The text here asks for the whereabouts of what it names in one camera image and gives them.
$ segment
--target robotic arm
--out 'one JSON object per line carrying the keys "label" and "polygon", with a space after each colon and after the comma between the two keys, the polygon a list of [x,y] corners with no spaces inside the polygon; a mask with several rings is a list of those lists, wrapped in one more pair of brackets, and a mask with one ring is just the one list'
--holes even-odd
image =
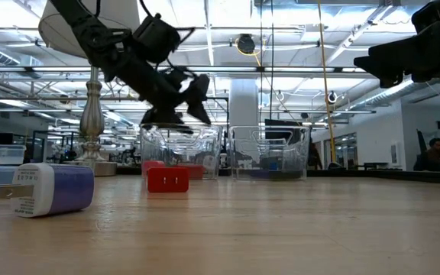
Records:
{"label": "robotic arm", "polygon": [[440,0],[434,0],[412,16],[417,35],[371,47],[368,57],[354,59],[354,65],[380,79],[390,88],[412,75],[416,83],[440,78]]}
{"label": "robotic arm", "polygon": [[184,41],[177,29],[160,20],[159,14],[147,16],[132,33],[106,27],[80,0],[49,1],[72,28],[91,65],[105,74],[105,81],[118,77],[139,94],[141,101],[152,104],[142,124],[183,124],[174,111],[183,102],[189,106],[188,114],[211,124],[202,104],[209,86],[207,75],[191,73],[194,80],[184,92],[179,92],[181,82],[188,78],[187,68],[171,65],[170,70],[157,71],[150,65],[169,62],[169,54]]}

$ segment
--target wooden table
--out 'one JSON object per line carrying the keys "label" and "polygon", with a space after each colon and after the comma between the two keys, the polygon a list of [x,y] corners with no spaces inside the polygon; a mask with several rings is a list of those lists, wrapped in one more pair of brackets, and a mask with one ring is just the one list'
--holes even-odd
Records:
{"label": "wooden table", "polygon": [[376,179],[194,183],[148,194],[97,179],[92,206],[13,216],[0,201],[0,275],[440,275],[440,185]]}

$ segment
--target transparent container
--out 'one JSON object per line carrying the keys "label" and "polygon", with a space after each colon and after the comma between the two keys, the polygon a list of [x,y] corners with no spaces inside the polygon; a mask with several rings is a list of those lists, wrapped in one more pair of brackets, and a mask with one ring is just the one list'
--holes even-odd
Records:
{"label": "transparent container", "polygon": [[141,125],[142,175],[150,167],[186,167],[190,180],[214,180],[222,146],[222,127],[191,125]]}
{"label": "transparent container", "polygon": [[27,147],[24,145],[0,145],[0,165],[23,164],[24,152]]}
{"label": "transparent container", "polygon": [[310,128],[230,128],[232,176],[237,180],[305,180]]}

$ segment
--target lamp shade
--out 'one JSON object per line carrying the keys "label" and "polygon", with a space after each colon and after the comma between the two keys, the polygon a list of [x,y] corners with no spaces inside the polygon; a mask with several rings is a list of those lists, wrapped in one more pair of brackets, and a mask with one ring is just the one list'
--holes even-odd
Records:
{"label": "lamp shade", "polygon": [[[96,0],[82,0],[82,4],[95,14]],[[140,24],[137,0],[103,0],[99,20],[108,28],[136,29]],[[50,1],[38,25],[38,31],[48,47],[76,57],[86,58],[71,27]]]}

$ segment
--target power adapter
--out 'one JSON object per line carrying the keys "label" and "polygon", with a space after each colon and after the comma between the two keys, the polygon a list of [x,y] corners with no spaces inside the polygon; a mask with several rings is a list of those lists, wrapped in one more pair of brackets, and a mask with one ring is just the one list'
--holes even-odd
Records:
{"label": "power adapter", "polygon": [[11,185],[0,186],[0,199],[10,199],[20,217],[57,215],[89,207],[94,185],[89,167],[27,163],[16,169]]}

